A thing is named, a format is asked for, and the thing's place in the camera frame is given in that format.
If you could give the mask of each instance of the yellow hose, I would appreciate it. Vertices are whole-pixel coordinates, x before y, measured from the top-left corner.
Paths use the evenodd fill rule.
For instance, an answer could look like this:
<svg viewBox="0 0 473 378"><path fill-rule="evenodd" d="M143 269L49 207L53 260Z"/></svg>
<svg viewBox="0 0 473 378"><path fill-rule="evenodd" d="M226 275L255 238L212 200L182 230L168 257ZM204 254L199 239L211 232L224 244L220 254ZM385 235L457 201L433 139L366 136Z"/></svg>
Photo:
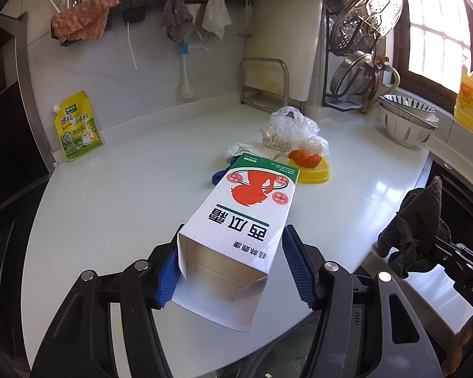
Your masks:
<svg viewBox="0 0 473 378"><path fill-rule="evenodd" d="M394 75L396 81L394 81L394 84L392 84L388 89L386 89L383 93L381 93L380 95L375 95L373 97L373 99L362 109L362 112L367 114L368 111L371 109L372 106L374 106L379 100L380 98L379 97L383 97L384 95L387 95L387 94L390 94L391 92L393 92L399 85L400 85L400 82L401 82L401 77L400 77L400 74L396 71L395 68L393 67L389 67L389 70L392 72L392 74Z"/></svg>

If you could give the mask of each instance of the dish soap bottle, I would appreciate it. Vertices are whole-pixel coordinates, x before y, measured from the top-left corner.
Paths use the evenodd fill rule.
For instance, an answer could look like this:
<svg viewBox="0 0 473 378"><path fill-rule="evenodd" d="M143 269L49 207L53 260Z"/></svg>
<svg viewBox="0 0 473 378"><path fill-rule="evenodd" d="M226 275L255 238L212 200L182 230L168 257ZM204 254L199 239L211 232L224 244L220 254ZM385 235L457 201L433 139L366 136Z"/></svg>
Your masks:
<svg viewBox="0 0 473 378"><path fill-rule="evenodd" d="M473 132L473 71L462 68L460 89L454 106L455 119Z"/></svg>

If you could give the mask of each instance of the orange tomato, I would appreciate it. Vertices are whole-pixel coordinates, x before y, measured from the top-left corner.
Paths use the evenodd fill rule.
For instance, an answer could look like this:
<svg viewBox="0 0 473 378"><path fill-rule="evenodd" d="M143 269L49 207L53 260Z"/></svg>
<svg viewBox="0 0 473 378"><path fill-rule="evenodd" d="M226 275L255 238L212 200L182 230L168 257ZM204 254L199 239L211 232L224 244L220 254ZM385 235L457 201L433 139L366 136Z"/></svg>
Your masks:
<svg viewBox="0 0 473 378"><path fill-rule="evenodd" d="M305 151L296 149L289 154L289 159L302 168L314 169L321 162L322 158L319 154L308 156Z"/></svg>

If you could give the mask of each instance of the black dish towel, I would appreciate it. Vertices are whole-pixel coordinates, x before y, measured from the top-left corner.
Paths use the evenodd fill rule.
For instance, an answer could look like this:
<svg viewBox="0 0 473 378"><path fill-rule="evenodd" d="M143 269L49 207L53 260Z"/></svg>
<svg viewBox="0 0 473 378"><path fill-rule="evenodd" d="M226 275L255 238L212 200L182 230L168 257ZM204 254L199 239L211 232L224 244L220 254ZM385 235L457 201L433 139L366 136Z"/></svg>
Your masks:
<svg viewBox="0 0 473 378"><path fill-rule="evenodd" d="M413 189L406 194L400 210L378 236L380 257L387 257L391 247L399 250L390 255L388 264L402 279L408 277L408 272L428 272L437 264L417 252L421 234L429 233L450 243L450 230L440 213L441 178L435 176L427 188Z"/></svg>

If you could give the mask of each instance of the pink towel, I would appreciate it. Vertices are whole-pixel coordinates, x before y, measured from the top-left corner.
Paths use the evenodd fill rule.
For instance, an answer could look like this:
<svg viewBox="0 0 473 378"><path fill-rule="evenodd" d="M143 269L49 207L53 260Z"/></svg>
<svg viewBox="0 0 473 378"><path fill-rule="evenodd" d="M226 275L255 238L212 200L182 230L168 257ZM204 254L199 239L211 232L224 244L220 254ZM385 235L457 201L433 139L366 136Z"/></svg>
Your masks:
<svg viewBox="0 0 473 378"><path fill-rule="evenodd" d="M61 44L66 40L100 38L107 25L109 9L119 0L89 0L52 16L54 34Z"/></svg>

